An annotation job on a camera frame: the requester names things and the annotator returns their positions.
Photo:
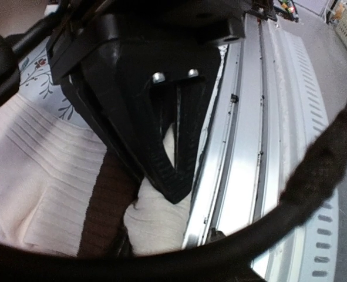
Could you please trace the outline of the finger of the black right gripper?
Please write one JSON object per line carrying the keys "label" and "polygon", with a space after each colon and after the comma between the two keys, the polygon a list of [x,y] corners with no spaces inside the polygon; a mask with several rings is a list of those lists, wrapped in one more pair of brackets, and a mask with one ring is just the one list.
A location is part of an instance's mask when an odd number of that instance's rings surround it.
{"label": "finger of the black right gripper", "polygon": [[60,47],[60,85],[76,111],[113,149],[134,180],[142,180],[136,95],[145,64],[129,43],[73,41]]}
{"label": "finger of the black right gripper", "polygon": [[170,203],[192,190],[204,119],[220,51],[193,42],[128,44],[117,63],[117,86],[132,132],[127,148]]}

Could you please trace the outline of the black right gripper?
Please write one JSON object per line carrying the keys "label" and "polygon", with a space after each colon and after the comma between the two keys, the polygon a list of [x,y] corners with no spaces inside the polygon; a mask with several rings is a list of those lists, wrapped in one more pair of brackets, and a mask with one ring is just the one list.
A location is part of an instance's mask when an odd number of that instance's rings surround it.
{"label": "black right gripper", "polygon": [[53,83],[106,41],[221,45],[245,38],[246,11],[246,1],[69,1],[46,46]]}

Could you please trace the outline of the cream brown striped sock pair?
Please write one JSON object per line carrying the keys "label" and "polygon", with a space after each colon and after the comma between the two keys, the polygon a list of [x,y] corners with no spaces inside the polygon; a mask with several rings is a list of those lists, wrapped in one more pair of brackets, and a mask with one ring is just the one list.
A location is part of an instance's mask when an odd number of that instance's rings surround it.
{"label": "cream brown striped sock pair", "polygon": [[0,242],[67,257],[145,256],[182,247],[190,197],[134,181],[87,127],[20,95],[0,108]]}

